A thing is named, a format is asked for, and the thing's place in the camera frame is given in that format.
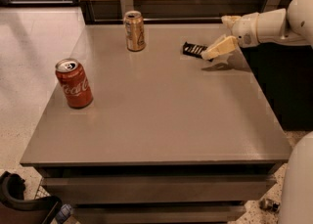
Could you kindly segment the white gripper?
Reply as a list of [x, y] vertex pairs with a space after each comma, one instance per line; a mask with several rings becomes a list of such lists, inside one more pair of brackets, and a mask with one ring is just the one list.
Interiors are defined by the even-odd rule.
[[234, 36], [222, 35], [201, 53], [204, 60], [213, 60], [231, 53], [239, 45], [243, 48], [256, 47], [261, 43], [287, 44], [287, 10], [279, 9], [244, 16], [223, 16], [221, 21]]

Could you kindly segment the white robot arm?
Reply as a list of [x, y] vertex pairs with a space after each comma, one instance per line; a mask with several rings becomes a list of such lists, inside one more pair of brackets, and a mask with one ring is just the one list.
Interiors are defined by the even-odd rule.
[[[231, 30], [208, 46], [201, 57], [212, 60], [238, 47], [261, 43], [313, 46], [313, 0], [291, 0], [285, 9], [224, 16]], [[313, 224], [313, 132], [293, 147], [284, 177], [278, 224]]]

